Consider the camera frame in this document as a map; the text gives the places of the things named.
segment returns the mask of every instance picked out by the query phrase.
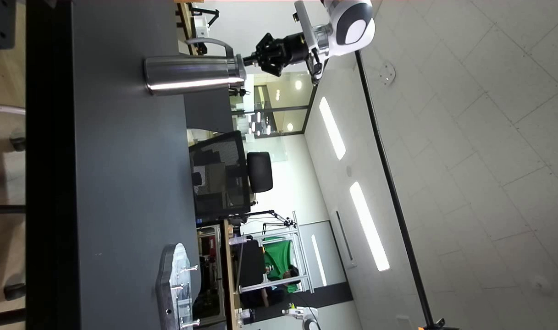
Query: mesh chair back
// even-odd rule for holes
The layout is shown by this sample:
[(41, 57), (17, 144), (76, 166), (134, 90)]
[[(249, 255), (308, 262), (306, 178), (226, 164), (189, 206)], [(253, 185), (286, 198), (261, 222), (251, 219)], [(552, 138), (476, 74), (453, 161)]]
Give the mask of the mesh chair back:
[(221, 134), (189, 147), (195, 215), (219, 217), (250, 211), (248, 169), (240, 131)]

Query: chair wheel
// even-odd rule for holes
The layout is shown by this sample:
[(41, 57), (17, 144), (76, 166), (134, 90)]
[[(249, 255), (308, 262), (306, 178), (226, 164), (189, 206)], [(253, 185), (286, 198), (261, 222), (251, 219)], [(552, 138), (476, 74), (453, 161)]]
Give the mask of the chair wheel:
[(4, 287), (4, 297), (7, 301), (22, 298), (26, 295), (26, 284), (18, 283)]
[(10, 138), (10, 143), (17, 152), (23, 152), (26, 150), (26, 138), (25, 137), (15, 137)]

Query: black table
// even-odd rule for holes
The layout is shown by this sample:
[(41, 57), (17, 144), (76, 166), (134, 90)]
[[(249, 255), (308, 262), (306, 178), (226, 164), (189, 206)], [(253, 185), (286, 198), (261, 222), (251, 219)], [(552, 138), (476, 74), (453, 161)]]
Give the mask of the black table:
[(174, 12), (28, 1), (27, 329), (158, 328), (163, 248), (199, 263), (184, 98), (151, 96), (141, 66), (178, 54)]

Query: black pole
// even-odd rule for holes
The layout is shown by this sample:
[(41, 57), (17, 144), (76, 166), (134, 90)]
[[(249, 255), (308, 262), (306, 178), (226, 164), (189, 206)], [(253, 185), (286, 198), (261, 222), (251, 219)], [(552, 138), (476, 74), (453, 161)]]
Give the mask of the black pole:
[(26, 321), (26, 309), (14, 309), (0, 313), (0, 326)]
[(0, 215), (24, 213), (26, 213), (26, 205), (0, 205)]
[(357, 50), (356, 52), (354, 52), (354, 54), (356, 55), (356, 63), (358, 64), (358, 71), (360, 73), (362, 89), (365, 92), (366, 106), (369, 108), (370, 123), (373, 126), (373, 134), (375, 135), (375, 141), (377, 143), (377, 148), (379, 149), (379, 156), (381, 158), (381, 163), (383, 164), (385, 178), (387, 178), (387, 185), (389, 188), (389, 192), (391, 193), (392, 205), (395, 208), (395, 214), (397, 215), (399, 228), (401, 229), (401, 236), (403, 237), (403, 244), (405, 245), (405, 250), (407, 251), (409, 265), (411, 266), (411, 273), (413, 273), (413, 281), (415, 282), (417, 295), (420, 298), (421, 310), (424, 313), (426, 328), (434, 328), (436, 324), (434, 323), (434, 319), (432, 318), (430, 305), (428, 304), (427, 297), (425, 296), (424, 284), (421, 280), (420, 270), (417, 267), (417, 259), (415, 259), (415, 253), (413, 252), (413, 246), (411, 246), (409, 231), (407, 230), (407, 224), (405, 224), (405, 217), (403, 217), (403, 211), (401, 209), (399, 196), (397, 195), (395, 183), (392, 180), (391, 169), (388, 165), (387, 156), (385, 155), (385, 148), (383, 146), (383, 141), (381, 140), (379, 125), (377, 125), (375, 109), (373, 107), (373, 99), (370, 96), (369, 84), (366, 81), (365, 66), (362, 62), (360, 50)]

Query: white ceiling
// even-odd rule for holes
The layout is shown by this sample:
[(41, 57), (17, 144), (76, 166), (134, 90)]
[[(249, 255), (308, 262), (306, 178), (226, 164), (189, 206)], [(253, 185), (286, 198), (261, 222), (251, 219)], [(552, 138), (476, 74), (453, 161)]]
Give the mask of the white ceiling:
[[(558, 329), (558, 0), (385, 1), (363, 58), (434, 319)], [(384, 60), (397, 73), (389, 86)], [(322, 96), (347, 149), (341, 161)], [(423, 326), (358, 73), (326, 71), (305, 137), (358, 259), (347, 274), (363, 328), (401, 329), (397, 315)], [(390, 271), (367, 256), (354, 181)]]

